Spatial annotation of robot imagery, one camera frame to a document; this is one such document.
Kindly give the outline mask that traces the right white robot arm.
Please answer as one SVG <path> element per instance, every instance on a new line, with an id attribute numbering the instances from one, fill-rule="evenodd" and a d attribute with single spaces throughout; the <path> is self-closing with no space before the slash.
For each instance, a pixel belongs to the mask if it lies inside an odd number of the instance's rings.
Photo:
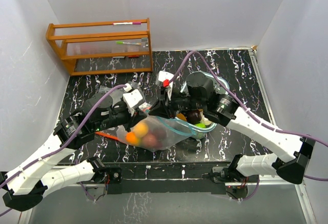
<path id="1" fill-rule="evenodd" d="M 229 93 L 217 93 L 212 79 L 202 72 L 194 72 L 187 77 L 187 93 L 175 92 L 172 82 L 173 74 L 158 73 L 159 99 L 151 107 L 150 115 L 174 118 L 179 111 L 201 109 L 209 121 L 244 134 L 271 151 L 266 155 L 235 155 L 227 168 L 212 172 L 212 178 L 242 181 L 252 175 L 277 175 L 292 184 L 302 183 L 312 156 L 314 139 L 279 133 L 278 127 L 249 109 L 243 109 Z"/>

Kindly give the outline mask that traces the red apple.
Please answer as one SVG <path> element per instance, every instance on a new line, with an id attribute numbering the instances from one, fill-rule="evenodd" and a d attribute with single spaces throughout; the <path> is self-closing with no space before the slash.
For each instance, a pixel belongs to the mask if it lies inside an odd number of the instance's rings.
<path id="1" fill-rule="evenodd" d="M 156 148 L 157 145 L 158 145 L 158 140 L 156 138 L 156 136 L 154 134 L 147 134 L 145 135 L 143 138 L 142 138 L 142 145 L 145 147 L 145 148 L 150 148 L 150 149 L 153 149 L 153 148 Z"/>

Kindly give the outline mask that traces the green yellow mango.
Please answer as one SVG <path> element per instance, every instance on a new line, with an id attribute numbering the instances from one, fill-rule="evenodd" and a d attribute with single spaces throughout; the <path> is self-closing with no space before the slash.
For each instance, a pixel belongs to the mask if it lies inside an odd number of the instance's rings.
<path id="1" fill-rule="evenodd" d="M 133 127 L 131 132 L 126 134 L 126 141 L 130 145 L 137 146 L 141 143 L 141 139 L 147 135 L 149 127 L 144 122 L 139 122 Z"/>

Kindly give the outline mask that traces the light blue plastic basket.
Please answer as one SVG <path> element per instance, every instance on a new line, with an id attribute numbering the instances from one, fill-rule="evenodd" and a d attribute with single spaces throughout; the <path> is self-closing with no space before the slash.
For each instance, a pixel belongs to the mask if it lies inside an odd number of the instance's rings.
<path id="1" fill-rule="evenodd" d="M 192 77 L 202 77 L 205 76 L 206 78 L 209 78 L 213 82 L 214 91 L 217 94 L 228 94 L 228 92 L 215 80 L 215 78 L 210 74 L 203 71 L 196 71 L 190 74 Z M 182 125 L 186 126 L 191 130 L 191 137 L 194 139 L 202 139 L 205 137 L 205 135 L 212 130 L 215 129 L 216 125 L 215 123 L 209 121 L 207 118 L 204 117 L 203 112 L 200 111 L 201 120 L 199 123 L 193 125 L 187 125 L 187 122 L 179 122 Z"/>

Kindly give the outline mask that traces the orange-zipper clear bag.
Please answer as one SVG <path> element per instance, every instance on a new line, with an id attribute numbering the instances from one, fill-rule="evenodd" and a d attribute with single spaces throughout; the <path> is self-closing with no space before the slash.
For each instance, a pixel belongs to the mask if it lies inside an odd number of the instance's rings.
<path id="1" fill-rule="evenodd" d="M 96 134 L 139 146 L 141 139 L 149 131 L 149 126 L 144 121 L 147 115 L 141 108 L 141 105 L 145 103 L 145 95 L 139 84 L 128 82 L 125 88 L 118 88 L 114 91 L 109 87 L 101 86 L 98 93 L 100 95 L 109 93 L 102 104 L 109 105 L 109 118 L 115 121 L 115 124 L 104 125 L 96 130 Z"/>

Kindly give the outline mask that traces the blue-zipper clear bag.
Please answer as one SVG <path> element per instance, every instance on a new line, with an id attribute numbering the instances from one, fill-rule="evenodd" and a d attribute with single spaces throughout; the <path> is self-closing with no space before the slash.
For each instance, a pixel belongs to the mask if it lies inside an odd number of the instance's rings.
<path id="1" fill-rule="evenodd" d="M 120 142 L 152 152 L 166 150 L 196 134 L 192 126 L 180 119 L 147 116 L 126 131 L 119 126 L 116 135 Z"/>

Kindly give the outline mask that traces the orange fruit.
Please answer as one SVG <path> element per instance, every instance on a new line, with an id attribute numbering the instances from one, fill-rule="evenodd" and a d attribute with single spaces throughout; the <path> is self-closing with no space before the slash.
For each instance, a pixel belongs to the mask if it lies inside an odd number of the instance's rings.
<path id="1" fill-rule="evenodd" d="M 187 121 L 186 117 L 183 114 L 181 114 L 181 113 L 178 113 L 176 115 L 176 117 L 179 118 L 179 119 L 181 119 L 181 120 L 183 120 L 183 121 Z"/>

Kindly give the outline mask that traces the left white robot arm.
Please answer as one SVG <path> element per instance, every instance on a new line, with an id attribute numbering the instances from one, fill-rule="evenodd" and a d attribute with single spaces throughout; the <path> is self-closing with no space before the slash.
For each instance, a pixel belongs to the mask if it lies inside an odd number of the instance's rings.
<path id="1" fill-rule="evenodd" d="M 146 117 L 140 109 L 130 112 L 123 101 L 115 105 L 75 110 L 55 127 L 46 142 L 21 165 L 9 172 L 1 172 L 1 188 L 6 190 L 3 195 L 5 206 L 26 211 L 47 195 L 71 184 L 103 181 L 108 168 L 97 157 L 61 170 L 53 170 L 53 167 L 92 141 L 96 132 L 120 125 L 130 130 Z"/>

